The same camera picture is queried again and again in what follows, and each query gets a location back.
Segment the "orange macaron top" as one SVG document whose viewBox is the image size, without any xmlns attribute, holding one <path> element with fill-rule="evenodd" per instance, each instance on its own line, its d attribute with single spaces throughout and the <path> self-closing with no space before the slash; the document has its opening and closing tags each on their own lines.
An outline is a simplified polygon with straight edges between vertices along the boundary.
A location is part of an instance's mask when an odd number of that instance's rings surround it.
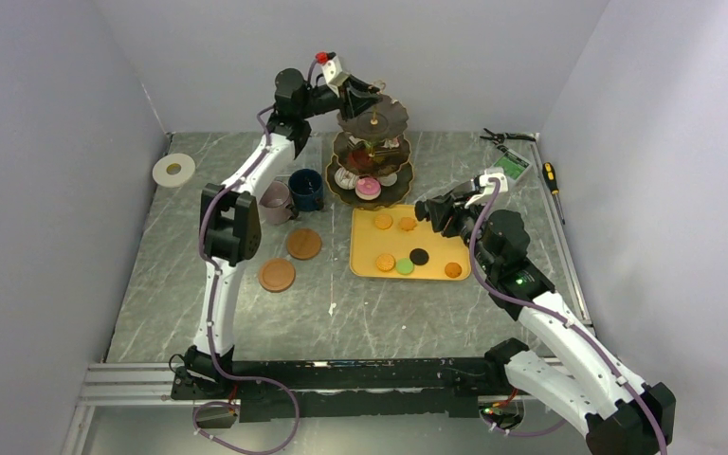
<svg viewBox="0 0 728 455">
<path fill-rule="evenodd" d="M 389 229 L 393 224 L 393 218 L 388 214 L 377 214 L 373 218 L 373 224 L 381 230 Z"/>
</svg>

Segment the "orange macaron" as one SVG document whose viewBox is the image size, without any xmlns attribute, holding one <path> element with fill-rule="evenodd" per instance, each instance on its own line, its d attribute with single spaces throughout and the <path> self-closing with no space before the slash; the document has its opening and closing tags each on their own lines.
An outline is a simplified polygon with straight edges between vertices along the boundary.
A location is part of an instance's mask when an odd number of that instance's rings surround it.
<svg viewBox="0 0 728 455">
<path fill-rule="evenodd" d="M 381 230 L 389 229 L 393 224 L 393 218 L 388 214 L 377 214 L 373 218 L 373 224 Z"/>
<path fill-rule="evenodd" d="M 444 272 L 450 279 L 457 279 L 462 276 L 463 268 L 460 264 L 450 262 L 445 265 Z"/>
</svg>

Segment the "black sandwich cookie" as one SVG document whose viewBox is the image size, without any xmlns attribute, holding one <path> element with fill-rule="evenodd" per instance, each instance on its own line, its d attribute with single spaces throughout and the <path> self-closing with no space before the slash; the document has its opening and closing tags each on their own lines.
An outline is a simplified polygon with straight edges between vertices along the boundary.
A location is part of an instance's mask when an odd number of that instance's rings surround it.
<svg viewBox="0 0 728 455">
<path fill-rule="evenodd" d="M 414 248 L 409 253 L 409 259 L 411 259 L 415 265 L 425 265 L 429 261 L 429 254 L 425 249 Z"/>
</svg>

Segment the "green macaron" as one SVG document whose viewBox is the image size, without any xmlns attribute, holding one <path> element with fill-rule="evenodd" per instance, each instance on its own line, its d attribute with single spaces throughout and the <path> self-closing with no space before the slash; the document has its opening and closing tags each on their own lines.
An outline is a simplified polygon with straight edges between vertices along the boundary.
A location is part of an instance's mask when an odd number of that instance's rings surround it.
<svg viewBox="0 0 728 455">
<path fill-rule="evenodd" d="M 404 276 L 410 275 L 414 271 L 415 265 L 409 258 L 401 258 L 395 262 L 394 270 Z"/>
</svg>

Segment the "pink frosted donut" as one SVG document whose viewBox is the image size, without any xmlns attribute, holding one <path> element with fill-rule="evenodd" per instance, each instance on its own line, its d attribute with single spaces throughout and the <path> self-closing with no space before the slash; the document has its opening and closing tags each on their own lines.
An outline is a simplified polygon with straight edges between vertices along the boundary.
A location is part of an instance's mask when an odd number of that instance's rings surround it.
<svg viewBox="0 0 728 455">
<path fill-rule="evenodd" d="M 355 183 L 355 195 L 363 201 L 373 201 L 382 192 L 380 182 L 373 177 L 361 177 Z"/>
</svg>

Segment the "orange round cookie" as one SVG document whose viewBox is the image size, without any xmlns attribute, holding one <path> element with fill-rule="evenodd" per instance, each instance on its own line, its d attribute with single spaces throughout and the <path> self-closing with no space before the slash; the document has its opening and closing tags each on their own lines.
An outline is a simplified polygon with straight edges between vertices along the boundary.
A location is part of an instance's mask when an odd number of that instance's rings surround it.
<svg viewBox="0 0 728 455">
<path fill-rule="evenodd" d="M 395 268 L 396 260 L 389 253 L 383 253 L 376 257 L 375 266 L 381 272 L 389 272 Z"/>
</svg>

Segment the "three-tier black dessert stand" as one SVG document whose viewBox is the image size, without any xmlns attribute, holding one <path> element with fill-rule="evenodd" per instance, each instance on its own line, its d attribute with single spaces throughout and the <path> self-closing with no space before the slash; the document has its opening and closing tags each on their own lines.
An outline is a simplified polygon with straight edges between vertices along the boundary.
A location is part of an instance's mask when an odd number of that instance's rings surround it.
<svg viewBox="0 0 728 455">
<path fill-rule="evenodd" d="M 340 118 L 337 123 L 341 131 L 333 140 L 330 162 L 324 170 L 330 192 L 355 209 L 385 209 L 404 201 L 415 177 L 411 144 L 406 135 L 409 118 L 405 105 L 386 94 L 381 94 L 379 103 L 362 115 L 350 120 Z M 360 200 L 355 190 L 342 190 L 334 181 L 338 168 L 348 170 L 346 158 L 354 150 L 366 150 L 374 163 L 372 172 L 356 174 L 359 178 L 369 176 L 377 179 L 390 173 L 398 175 L 397 183 L 382 187 L 381 194 L 373 201 Z"/>
</svg>

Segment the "white chocolate drizzle donut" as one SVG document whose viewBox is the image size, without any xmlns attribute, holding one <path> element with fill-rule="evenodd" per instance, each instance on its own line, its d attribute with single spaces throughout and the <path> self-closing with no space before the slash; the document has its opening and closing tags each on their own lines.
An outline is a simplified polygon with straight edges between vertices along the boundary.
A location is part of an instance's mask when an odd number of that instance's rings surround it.
<svg viewBox="0 0 728 455">
<path fill-rule="evenodd" d="M 353 191 L 356 188 L 359 176 L 344 168 L 338 168 L 334 173 L 334 181 L 345 191 Z"/>
</svg>

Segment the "chocolate triangle cake slice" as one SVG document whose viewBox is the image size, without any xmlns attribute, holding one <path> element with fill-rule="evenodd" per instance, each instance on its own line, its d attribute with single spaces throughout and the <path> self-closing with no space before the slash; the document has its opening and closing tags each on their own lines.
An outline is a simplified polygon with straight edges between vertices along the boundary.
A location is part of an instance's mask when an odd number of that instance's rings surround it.
<svg viewBox="0 0 728 455">
<path fill-rule="evenodd" d="M 347 169 L 359 175 L 371 173 L 373 165 L 373 160 L 366 150 L 351 151 L 346 158 Z"/>
</svg>

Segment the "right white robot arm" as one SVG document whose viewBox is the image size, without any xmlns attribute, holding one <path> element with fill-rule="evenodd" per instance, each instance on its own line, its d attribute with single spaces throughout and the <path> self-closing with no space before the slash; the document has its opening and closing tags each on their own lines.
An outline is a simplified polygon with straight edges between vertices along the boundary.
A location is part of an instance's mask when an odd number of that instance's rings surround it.
<svg viewBox="0 0 728 455">
<path fill-rule="evenodd" d="M 531 238 L 521 215 L 494 209 L 502 188 L 492 177 L 414 206 L 415 217 L 434 232 L 463 241 L 472 274 L 493 302 L 564 367 L 552 368 L 524 343 L 508 339 L 485 355 L 486 385 L 496 393 L 515 388 L 534 396 L 577 430 L 592 454 L 665 454 L 674 393 L 664 383 L 648 384 L 573 314 L 529 259 Z"/>
</svg>

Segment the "orange waffle cookie left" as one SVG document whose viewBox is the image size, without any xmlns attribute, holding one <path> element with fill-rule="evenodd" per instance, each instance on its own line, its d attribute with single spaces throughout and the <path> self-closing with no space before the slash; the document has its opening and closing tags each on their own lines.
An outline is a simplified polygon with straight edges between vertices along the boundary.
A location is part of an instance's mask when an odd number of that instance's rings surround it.
<svg viewBox="0 0 728 455">
<path fill-rule="evenodd" d="M 411 217 L 402 217 L 399 220 L 398 227 L 402 231 L 410 232 L 410 231 L 413 231 L 414 229 L 416 229 L 417 221 Z"/>
</svg>

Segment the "dark blue mug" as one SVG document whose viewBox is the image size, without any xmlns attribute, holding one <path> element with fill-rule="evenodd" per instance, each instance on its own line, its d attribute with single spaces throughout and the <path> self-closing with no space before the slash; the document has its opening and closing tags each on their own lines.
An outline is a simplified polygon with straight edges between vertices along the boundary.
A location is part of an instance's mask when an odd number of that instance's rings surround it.
<svg viewBox="0 0 728 455">
<path fill-rule="evenodd" d="M 300 212 L 321 211 L 324 208 L 322 176 L 311 169 L 292 173 L 287 181 L 296 209 Z"/>
</svg>

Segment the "wooden coaster far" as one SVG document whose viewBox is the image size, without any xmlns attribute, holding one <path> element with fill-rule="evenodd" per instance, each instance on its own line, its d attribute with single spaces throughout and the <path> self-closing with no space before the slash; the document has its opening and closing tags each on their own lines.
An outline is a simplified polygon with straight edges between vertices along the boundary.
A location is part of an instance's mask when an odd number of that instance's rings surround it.
<svg viewBox="0 0 728 455">
<path fill-rule="evenodd" d="M 310 228 L 298 228 L 286 240 L 286 250 L 297 260 L 310 260 L 316 257 L 322 247 L 321 237 Z"/>
</svg>

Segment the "mauve mug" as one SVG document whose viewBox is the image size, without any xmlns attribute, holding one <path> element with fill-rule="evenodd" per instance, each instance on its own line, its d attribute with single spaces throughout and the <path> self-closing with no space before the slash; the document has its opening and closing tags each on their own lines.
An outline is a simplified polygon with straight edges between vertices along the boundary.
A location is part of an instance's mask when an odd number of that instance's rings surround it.
<svg viewBox="0 0 728 455">
<path fill-rule="evenodd" d="M 295 220 L 299 211 L 294 206 L 292 194 L 286 184 L 273 181 L 259 201 L 264 220 L 273 226 Z"/>
</svg>

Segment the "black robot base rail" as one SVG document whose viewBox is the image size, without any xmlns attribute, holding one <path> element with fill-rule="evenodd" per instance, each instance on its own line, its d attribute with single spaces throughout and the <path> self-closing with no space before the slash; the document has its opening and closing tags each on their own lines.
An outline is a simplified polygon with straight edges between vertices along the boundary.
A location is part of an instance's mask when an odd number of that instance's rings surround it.
<svg viewBox="0 0 728 455">
<path fill-rule="evenodd" d="M 490 398 L 513 391 L 505 367 L 527 350 L 508 338 L 481 357 L 234 361 L 218 373 L 189 348 L 173 368 L 175 401 L 233 403 L 244 423 L 299 416 L 444 414 L 473 418 Z"/>
</svg>

